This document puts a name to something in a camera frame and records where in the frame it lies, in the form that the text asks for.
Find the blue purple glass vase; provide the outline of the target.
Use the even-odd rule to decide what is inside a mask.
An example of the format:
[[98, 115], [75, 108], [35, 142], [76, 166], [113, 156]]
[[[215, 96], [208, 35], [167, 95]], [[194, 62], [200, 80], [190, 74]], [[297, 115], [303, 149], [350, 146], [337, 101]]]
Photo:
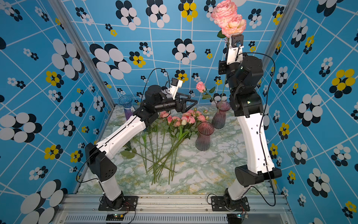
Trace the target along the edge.
[[133, 103], [133, 98], [129, 95], [121, 96], [118, 99], [118, 104], [122, 106], [124, 109], [126, 120], [129, 120], [129, 118], [133, 115], [133, 112], [135, 111], [132, 103]]

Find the single pink rose stem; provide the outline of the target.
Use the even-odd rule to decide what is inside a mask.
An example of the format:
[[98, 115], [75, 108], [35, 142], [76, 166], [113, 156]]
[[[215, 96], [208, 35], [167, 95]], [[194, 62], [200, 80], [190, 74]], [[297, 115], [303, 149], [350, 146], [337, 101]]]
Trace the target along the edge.
[[202, 81], [199, 81], [196, 84], [196, 89], [201, 93], [202, 99], [209, 100], [211, 104], [216, 105], [222, 99], [221, 96], [215, 92], [215, 86], [208, 89]]

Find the left corner aluminium post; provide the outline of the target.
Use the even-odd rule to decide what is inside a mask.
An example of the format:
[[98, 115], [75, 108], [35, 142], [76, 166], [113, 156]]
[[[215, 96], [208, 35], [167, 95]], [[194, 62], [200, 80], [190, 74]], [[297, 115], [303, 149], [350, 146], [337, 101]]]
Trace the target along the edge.
[[87, 67], [93, 80], [103, 94], [104, 99], [107, 101], [109, 107], [113, 110], [115, 108], [114, 100], [112, 99], [107, 88], [104, 86], [103, 80], [99, 72], [97, 71], [91, 57], [87, 53], [86, 48], [78, 34], [78, 31], [75, 29], [75, 25], [70, 21], [69, 14], [65, 11], [64, 5], [61, 1], [49, 1], [49, 3], [52, 6], [56, 15], [59, 17], [61, 23], [63, 23], [66, 33], [68, 34], [69, 38], [71, 39], [72, 43], [74, 44], [78, 53], [83, 59], [84, 65]]

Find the pile of artificial flowers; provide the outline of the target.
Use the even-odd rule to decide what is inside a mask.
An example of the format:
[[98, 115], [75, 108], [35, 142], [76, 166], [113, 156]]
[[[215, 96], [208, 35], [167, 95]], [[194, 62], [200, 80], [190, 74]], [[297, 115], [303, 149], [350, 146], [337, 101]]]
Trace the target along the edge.
[[149, 128], [125, 144], [120, 154], [126, 159], [139, 156], [145, 173], [152, 175], [152, 184], [158, 183], [164, 172], [168, 172], [168, 182], [171, 182], [180, 145], [197, 136], [200, 125], [208, 120], [207, 109], [194, 108], [177, 115], [161, 112]]

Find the pink grey glass vase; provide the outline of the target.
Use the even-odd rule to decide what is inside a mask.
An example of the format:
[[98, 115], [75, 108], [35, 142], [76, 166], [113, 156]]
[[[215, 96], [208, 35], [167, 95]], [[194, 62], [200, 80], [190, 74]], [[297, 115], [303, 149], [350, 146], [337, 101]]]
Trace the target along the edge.
[[226, 124], [226, 113], [231, 109], [231, 106], [226, 101], [220, 101], [216, 104], [217, 112], [215, 113], [211, 124], [216, 129], [224, 128]]
[[211, 135], [214, 133], [214, 126], [209, 122], [202, 122], [198, 125], [198, 138], [195, 146], [199, 151], [207, 151], [211, 146]]

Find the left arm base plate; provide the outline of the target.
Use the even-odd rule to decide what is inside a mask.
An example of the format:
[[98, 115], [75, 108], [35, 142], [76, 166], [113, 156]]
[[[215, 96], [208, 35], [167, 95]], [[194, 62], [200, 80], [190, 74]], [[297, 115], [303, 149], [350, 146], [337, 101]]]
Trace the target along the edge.
[[99, 211], [135, 211], [138, 205], [138, 196], [120, 196], [110, 201], [106, 196], [100, 198]]

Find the pink peony flower stem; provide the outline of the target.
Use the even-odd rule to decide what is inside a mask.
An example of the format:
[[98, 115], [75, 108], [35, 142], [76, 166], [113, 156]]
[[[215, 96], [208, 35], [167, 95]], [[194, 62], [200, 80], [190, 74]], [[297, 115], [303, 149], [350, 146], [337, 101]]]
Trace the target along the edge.
[[214, 23], [221, 29], [217, 37], [226, 41], [226, 55], [229, 37], [233, 34], [243, 33], [246, 29], [247, 21], [242, 18], [242, 15], [237, 13], [237, 6], [232, 1], [222, 1], [212, 11], [211, 18]]

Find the aluminium front rail frame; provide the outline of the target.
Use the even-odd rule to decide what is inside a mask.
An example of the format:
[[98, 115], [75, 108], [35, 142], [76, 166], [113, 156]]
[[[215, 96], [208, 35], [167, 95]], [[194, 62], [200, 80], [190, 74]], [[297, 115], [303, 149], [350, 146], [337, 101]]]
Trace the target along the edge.
[[[228, 224], [228, 214], [244, 214], [243, 224], [295, 224], [290, 206], [282, 195], [270, 207], [260, 196], [249, 195], [249, 212], [212, 211], [210, 198], [201, 195], [140, 195], [135, 211], [99, 211], [98, 195], [67, 196], [54, 218], [55, 224]], [[124, 214], [121, 222], [106, 221], [107, 214]]]

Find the right corner aluminium post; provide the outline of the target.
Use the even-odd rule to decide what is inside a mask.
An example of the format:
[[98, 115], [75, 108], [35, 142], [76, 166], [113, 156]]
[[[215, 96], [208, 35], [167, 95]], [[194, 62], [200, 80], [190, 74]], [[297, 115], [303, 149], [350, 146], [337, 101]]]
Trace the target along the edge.
[[255, 56], [263, 60], [267, 68], [273, 57], [276, 45], [281, 40], [295, 9], [300, 1], [244, 1], [238, 12], [247, 20], [244, 31], [245, 50], [249, 42], [255, 43]]

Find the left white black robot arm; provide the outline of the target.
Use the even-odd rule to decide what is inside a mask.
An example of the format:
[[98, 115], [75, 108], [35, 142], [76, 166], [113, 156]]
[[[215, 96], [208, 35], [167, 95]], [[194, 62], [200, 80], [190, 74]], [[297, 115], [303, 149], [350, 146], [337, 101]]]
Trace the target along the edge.
[[144, 101], [126, 123], [104, 140], [85, 147], [87, 166], [98, 179], [104, 192], [103, 202], [109, 208], [118, 211], [124, 205], [124, 194], [115, 177], [117, 166], [112, 162], [118, 151], [157, 120], [159, 113], [171, 110], [185, 113], [198, 103], [178, 89], [178, 85], [171, 85], [169, 94], [165, 94], [159, 85], [150, 86]]

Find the left controller circuit board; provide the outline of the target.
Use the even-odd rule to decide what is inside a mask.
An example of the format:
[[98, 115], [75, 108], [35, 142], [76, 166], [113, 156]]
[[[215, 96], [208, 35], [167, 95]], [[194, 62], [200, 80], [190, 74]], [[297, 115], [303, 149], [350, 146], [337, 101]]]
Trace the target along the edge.
[[124, 214], [107, 214], [106, 221], [110, 222], [121, 222], [124, 220]]

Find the corner aluminium post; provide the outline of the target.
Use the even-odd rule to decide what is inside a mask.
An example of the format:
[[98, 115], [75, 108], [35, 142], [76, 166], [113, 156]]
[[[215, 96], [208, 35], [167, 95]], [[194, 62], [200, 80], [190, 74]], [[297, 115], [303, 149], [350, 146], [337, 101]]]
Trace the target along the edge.
[[68, 34], [69, 38], [71, 39], [72, 43], [74, 44], [78, 53], [83, 59], [84, 65], [87, 67], [93, 80], [103, 94], [104, 99], [107, 101], [109, 107], [113, 110], [115, 108], [114, 100], [112, 99], [107, 88], [104, 86], [103, 80], [99, 72], [97, 71], [91, 57], [87, 53], [86, 48], [78, 34], [78, 31], [75, 29], [75, 25], [70, 21], [69, 14], [65, 11], [64, 5], [61, 1], [49, 1], [49, 3], [52, 6], [56, 15], [59, 17], [61, 23], [63, 23], [66, 33]]
[[273, 57], [276, 45], [281, 40], [295, 9], [300, 1], [244, 1], [238, 12], [247, 20], [244, 31], [245, 50], [249, 42], [255, 43], [255, 56], [263, 60], [267, 68]]

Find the rear pink grey glass vase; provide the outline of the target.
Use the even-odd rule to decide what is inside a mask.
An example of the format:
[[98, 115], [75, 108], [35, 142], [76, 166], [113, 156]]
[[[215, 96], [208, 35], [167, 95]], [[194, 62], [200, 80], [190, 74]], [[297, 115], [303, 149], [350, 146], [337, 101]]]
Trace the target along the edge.
[[226, 113], [231, 109], [231, 106], [226, 101], [220, 101], [216, 104], [217, 112], [215, 113], [211, 124], [216, 129], [224, 128], [226, 124]]

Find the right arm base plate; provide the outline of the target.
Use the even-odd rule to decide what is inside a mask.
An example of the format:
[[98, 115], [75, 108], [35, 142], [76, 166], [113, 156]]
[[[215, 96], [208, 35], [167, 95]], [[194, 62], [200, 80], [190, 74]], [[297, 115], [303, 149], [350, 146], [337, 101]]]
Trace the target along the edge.
[[247, 197], [233, 201], [229, 196], [212, 196], [209, 203], [212, 211], [249, 212], [250, 206]]

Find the controller circuit board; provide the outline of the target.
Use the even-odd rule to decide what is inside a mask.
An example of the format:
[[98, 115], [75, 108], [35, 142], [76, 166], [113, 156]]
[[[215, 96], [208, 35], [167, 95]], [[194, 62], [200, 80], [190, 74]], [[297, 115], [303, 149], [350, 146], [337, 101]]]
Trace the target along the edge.
[[110, 222], [121, 222], [124, 220], [124, 214], [107, 214], [106, 221]]
[[247, 215], [244, 214], [228, 214], [227, 222], [228, 224], [243, 224], [246, 218]]

